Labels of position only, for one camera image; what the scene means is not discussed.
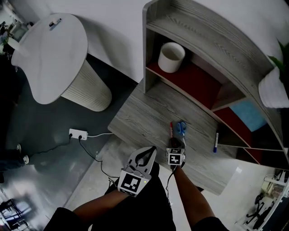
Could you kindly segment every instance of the forearm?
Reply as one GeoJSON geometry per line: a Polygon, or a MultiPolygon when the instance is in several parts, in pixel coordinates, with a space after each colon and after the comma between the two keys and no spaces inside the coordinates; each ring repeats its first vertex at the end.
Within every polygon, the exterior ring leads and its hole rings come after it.
{"type": "Polygon", "coordinates": [[[190,226],[193,227],[206,217],[214,217],[207,200],[179,166],[174,176],[190,226]]]}
{"type": "Polygon", "coordinates": [[[102,197],[79,206],[73,212],[85,225],[90,226],[97,217],[105,214],[127,197],[128,195],[114,190],[102,197]]]}

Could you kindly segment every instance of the wooden shelving unit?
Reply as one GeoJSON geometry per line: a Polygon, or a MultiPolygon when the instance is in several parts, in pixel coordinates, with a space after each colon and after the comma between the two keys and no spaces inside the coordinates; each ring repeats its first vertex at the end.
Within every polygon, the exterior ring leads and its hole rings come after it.
{"type": "Polygon", "coordinates": [[[280,115],[265,108],[258,93],[259,82],[273,68],[260,49],[228,21],[190,0],[159,0],[150,5],[144,21],[144,92],[160,79],[220,123],[219,144],[238,147],[237,159],[289,169],[280,115]],[[168,40],[186,49],[186,59],[172,74],[157,63],[168,40]],[[244,99],[267,125],[251,132],[230,109],[244,99]]]}

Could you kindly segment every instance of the gray wood-grain desk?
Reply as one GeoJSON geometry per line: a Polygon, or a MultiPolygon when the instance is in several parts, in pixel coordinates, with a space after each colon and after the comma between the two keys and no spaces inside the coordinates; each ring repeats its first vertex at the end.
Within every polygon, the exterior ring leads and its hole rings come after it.
{"type": "Polygon", "coordinates": [[[169,169],[165,148],[170,139],[170,122],[175,125],[185,121],[184,171],[195,185],[220,195],[234,174],[238,160],[233,158],[235,148],[222,146],[213,153],[218,122],[168,85],[158,82],[144,94],[142,84],[135,88],[108,129],[135,148],[155,145],[156,162],[169,169]]]}

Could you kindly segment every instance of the desk surface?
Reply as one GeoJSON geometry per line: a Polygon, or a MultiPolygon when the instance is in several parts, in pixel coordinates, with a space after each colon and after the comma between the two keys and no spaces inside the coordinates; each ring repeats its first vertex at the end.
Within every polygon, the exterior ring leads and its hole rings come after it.
{"type": "Polygon", "coordinates": [[[55,101],[70,86],[82,67],[88,40],[83,25],[71,14],[53,14],[35,24],[20,40],[12,65],[26,74],[34,99],[55,101]],[[62,21],[50,31],[49,23],[62,21]]]}
{"type": "Polygon", "coordinates": [[[142,82],[133,91],[108,129],[135,148],[155,145],[156,161],[169,168],[165,148],[170,139],[170,122],[186,122],[184,171],[197,186],[221,194],[238,166],[235,149],[218,147],[213,153],[218,123],[185,96],[159,82],[148,93],[142,82]]]}

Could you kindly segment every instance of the scissors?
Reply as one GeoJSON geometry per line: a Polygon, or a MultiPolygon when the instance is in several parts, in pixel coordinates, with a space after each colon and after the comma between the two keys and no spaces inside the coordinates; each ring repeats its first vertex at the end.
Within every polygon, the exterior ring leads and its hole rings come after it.
{"type": "Polygon", "coordinates": [[[177,124],[177,132],[183,136],[182,140],[186,146],[185,142],[185,131],[186,131],[186,123],[185,122],[180,122],[177,124]]]}

